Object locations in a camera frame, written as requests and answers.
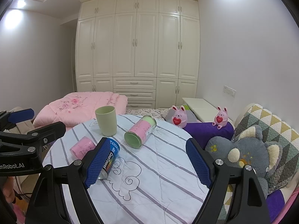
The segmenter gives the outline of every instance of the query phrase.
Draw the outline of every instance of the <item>round table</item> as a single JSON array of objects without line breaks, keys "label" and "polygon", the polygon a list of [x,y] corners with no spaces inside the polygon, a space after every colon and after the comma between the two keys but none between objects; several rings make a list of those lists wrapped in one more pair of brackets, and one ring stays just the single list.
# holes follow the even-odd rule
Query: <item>round table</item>
[{"label": "round table", "polygon": [[[192,223],[208,193],[185,151],[190,135],[166,121],[157,120],[153,134],[140,149],[129,147],[125,131],[141,116],[117,115],[117,133],[111,137],[120,152],[108,179],[98,180],[88,193],[105,224]],[[96,119],[67,131],[50,148],[43,165],[62,167],[76,158],[70,148],[82,137],[97,144],[103,137]],[[65,202],[73,223],[80,223],[67,185]]]}]

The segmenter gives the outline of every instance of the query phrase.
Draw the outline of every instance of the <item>green cup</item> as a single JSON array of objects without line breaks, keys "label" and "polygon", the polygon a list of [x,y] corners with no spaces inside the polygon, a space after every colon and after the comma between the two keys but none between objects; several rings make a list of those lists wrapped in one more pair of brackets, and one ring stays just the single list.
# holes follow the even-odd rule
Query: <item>green cup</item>
[{"label": "green cup", "polygon": [[116,112],[113,106],[104,106],[95,110],[95,116],[103,136],[114,136],[117,130]]}]

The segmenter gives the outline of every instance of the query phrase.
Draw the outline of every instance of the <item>white wall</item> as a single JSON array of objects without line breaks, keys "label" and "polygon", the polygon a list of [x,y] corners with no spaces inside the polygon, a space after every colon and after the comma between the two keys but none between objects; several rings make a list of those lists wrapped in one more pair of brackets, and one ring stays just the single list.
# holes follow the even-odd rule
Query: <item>white wall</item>
[{"label": "white wall", "polygon": [[[281,0],[199,0],[197,98],[236,119],[255,102],[299,130],[299,28]],[[235,89],[235,98],[223,93]]]},{"label": "white wall", "polygon": [[20,106],[37,114],[73,91],[71,44],[76,31],[60,22],[25,10],[8,10],[1,19],[1,110]]}]

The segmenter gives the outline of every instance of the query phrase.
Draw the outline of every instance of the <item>pink bunny toy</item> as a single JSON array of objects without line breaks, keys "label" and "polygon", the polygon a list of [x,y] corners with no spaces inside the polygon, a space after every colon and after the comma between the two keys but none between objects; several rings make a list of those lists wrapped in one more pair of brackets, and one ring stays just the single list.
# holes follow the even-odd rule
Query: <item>pink bunny toy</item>
[{"label": "pink bunny toy", "polygon": [[187,114],[185,107],[182,105],[181,109],[179,110],[176,106],[173,105],[172,108],[175,110],[175,112],[171,118],[171,123],[184,128],[187,125]]},{"label": "pink bunny toy", "polygon": [[221,110],[221,108],[218,106],[217,109],[219,110],[219,113],[215,116],[212,126],[218,125],[217,129],[220,130],[222,127],[226,126],[228,116],[226,107],[224,107],[224,110]]}]

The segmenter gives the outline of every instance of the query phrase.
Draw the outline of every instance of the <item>white wardrobe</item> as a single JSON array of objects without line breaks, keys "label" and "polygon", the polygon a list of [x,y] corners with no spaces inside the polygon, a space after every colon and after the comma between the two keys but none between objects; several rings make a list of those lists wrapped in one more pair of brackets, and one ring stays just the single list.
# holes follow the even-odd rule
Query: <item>white wardrobe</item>
[{"label": "white wardrobe", "polygon": [[76,37],[79,92],[111,91],[127,108],[169,108],[194,98],[199,67],[195,0],[89,0]]}]

